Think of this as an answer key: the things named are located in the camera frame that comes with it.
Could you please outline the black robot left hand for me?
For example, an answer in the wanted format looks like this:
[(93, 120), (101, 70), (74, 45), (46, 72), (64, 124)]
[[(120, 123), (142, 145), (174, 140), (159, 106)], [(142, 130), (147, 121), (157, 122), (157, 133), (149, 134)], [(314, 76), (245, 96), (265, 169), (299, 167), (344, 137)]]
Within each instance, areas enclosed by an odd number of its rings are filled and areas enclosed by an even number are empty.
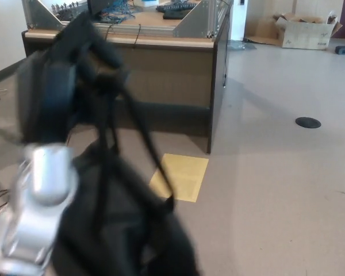
[(114, 46), (81, 13), (17, 70), (22, 144), (64, 143), (77, 124), (103, 128), (127, 76)]

